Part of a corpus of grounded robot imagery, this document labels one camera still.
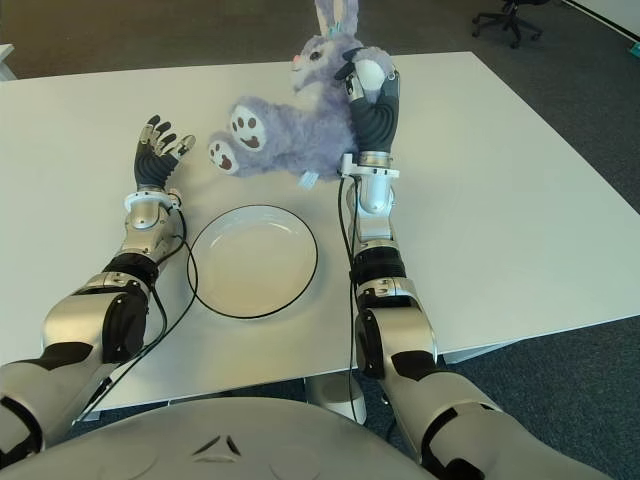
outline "white plate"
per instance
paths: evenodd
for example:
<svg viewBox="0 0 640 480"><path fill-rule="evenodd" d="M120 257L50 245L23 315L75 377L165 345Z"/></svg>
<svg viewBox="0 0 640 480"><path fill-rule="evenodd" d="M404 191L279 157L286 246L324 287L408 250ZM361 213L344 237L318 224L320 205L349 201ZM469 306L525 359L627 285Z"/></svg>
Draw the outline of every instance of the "white plate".
<svg viewBox="0 0 640 480"><path fill-rule="evenodd" d="M193 256L198 298L205 306L229 317L258 318L283 309L305 291L318 249L309 227L294 214L255 205L213 220L196 238Z"/></svg>

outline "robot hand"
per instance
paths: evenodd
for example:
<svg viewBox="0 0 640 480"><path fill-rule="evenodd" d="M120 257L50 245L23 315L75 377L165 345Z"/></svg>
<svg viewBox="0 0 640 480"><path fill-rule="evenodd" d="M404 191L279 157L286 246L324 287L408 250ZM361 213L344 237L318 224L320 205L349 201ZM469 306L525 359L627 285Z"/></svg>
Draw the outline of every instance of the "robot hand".
<svg viewBox="0 0 640 480"><path fill-rule="evenodd" d="M398 126L400 74L391 66L387 69L390 73L385 75L383 67L375 61L357 60L361 51L358 48L343 55L347 63L335 78L346 81L359 150L390 153ZM373 98L367 95L370 92L374 93Z"/></svg>
<svg viewBox="0 0 640 480"><path fill-rule="evenodd" d="M169 147L177 136L169 133L160 139L171 128L171 123L164 122L158 125L159 123L160 116L154 115L140 133L134 164L138 190L143 188L164 190L167 179L178 165L180 158L196 143L193 135L187 135L177 145Z"/></svg>

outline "plush toy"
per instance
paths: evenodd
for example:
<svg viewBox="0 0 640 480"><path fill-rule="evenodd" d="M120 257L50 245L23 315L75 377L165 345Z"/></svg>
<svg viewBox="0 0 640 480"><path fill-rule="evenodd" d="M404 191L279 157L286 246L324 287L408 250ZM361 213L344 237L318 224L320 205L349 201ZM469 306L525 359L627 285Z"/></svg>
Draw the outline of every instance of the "plush toy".
<svg viewBox="0 0 640 480"><path fill-rule="evenodd" d="M375 102L393 63L387 53L364 49L354 37L357 0L315 3L322 35L293 59L296 106L240 98L231 108L228 131L214 133L209 144L209 157L223 172L246 177L288 170L311 187L317 178L337 177L343 153L357 153L344 82L334 77L350 59L361 79L366 77L367 100Z"/></svg>

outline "gray carpet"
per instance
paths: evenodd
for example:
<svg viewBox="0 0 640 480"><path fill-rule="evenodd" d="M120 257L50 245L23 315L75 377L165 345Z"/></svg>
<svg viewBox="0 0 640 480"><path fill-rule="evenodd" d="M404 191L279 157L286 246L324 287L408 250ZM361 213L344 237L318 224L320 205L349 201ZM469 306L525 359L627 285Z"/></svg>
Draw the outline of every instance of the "gray carpet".
<svg viewBox="0 0 640 480"><path fill-rule="evenodd" d="M640 211L640 60L631 42L554 0L523 7L545 30L511 50L511 34L470 36L497 0L362 1L360 37L392 54L471 50ZM286 60L316 24L311 0L3 0L0 42L17 47L22 78ZM628 319L528 340L454 366L538 438L616 479L640 478L640 322ZM375 382L361 379L367 426L391 419ZM301 381L234 394L302 400ZM100 422L140 409L109 412ZM397 432L394 445L403 448Z"/></svg>

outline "chair leg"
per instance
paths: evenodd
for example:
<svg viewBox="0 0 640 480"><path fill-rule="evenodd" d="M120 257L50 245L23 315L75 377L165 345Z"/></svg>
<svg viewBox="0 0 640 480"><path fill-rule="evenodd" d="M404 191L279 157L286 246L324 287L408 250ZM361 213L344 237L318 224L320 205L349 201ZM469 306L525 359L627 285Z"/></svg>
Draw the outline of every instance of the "chair leg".
<svg viewBox="0 0 640 480"><path fill-rule="evenodd" d="M478 25L475 31L471 35L474 37L478 37L480 36L481 30L484 30L485 28L491 27L493 25L500 25L503 22L504 22L504 19L499 18L499 19L491 20L490 22L487 22L487 23L483 23L482 25Z"/></svg>
<svg viewBox="0 0 640 480"><path fill-rule="evenodd" d="M516 22L511 22L511 30L516 34L516 41L511 44L511 48L518 48L520 46L520 40L522 40L522 34L520 28Z"/></svg>
<svg viewBox="0 0 640 480"><path fill-rule="evenodd" d="M494 20L498 20L499 18L504 17L504 15L502 13L485 13L485 12L480 12L478 15L476 15L476 18L478 20L480 20L481 18L492 18Z"/></svg>
<svg viewBox="0 0 640 480"><path fill-rule="evenodd" d="M534 24L525 22L524 20L518 19L518 25L522 28L526 28L527 30L534 31L536 33L542 34L542 30L536 27Z"/></svg>

